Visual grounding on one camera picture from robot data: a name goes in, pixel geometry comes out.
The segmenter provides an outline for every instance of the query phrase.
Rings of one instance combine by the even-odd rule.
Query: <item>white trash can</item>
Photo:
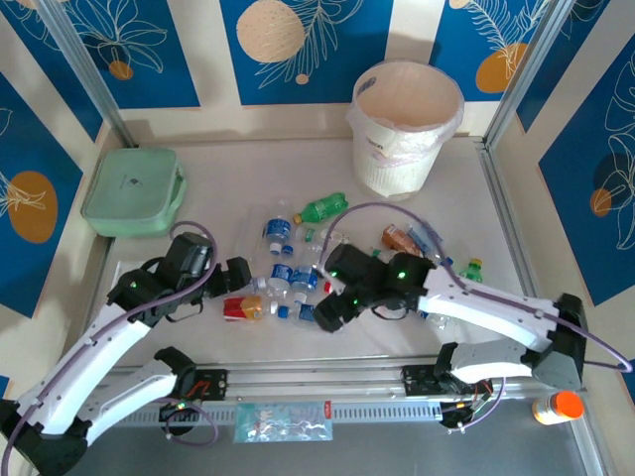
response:
[[[391,200],[418,191],[460,125],[463,106],[456,82],[435,67],[390,60],[368,69],[346,115],[357,178]]]

